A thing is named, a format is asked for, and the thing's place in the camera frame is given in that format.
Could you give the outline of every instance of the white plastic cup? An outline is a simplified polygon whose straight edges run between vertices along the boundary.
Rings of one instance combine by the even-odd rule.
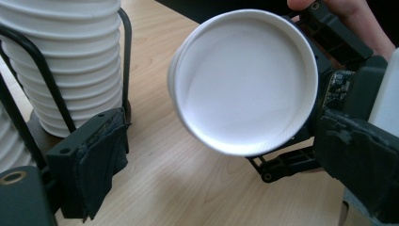
[[[121,106],[119,9],[120,0],[0,0],[0,23],[43,53],[76,127]],[[70,132],[33,59],[2,40],[41,126],[66,137]]]
[[[304,36],[267,11],[242,9],[201,24],[168,71],[168,89],[187,130],[226,154],[271,152],[305,123],[317,68]]]
[[[7,111],[0,103],[0,172],[35,163]]]

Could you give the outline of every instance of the finger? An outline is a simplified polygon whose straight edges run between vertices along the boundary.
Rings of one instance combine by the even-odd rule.
[[[313,3],[314,0],[287,0],[287,5],[290,9],[300,11]]]

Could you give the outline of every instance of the stack of cups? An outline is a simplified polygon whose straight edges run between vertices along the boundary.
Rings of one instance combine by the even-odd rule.
[[[0,172],[21,166],[34,165],[24,142],[0,103]]]
[[[120,0],[0,0],[0,24],[30,39],[43,53],[76,127],[121,106]],[[19,45],[2,38],[41,126],[70,132],[38,67]]]

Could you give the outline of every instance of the human hand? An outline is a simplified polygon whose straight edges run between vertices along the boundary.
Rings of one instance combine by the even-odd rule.
[[[287,0],[292,10],[303,10],[314,0]],[[337,15],[343,24],[373,49],[375,55],[390,60],[395,46],[382,30],[366,0],[324,0],[329,10]]]

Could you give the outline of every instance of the wooden table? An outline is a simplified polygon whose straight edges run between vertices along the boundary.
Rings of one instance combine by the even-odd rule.
[[[325,172],[265,184],[245,158],[190,136],[168,97],[167,69],[198,25],[153,0],[124,0],[132,26],[129,165],[85,225],[338,225],[343,186]],[[82,225],[80,219],[58,224]]]

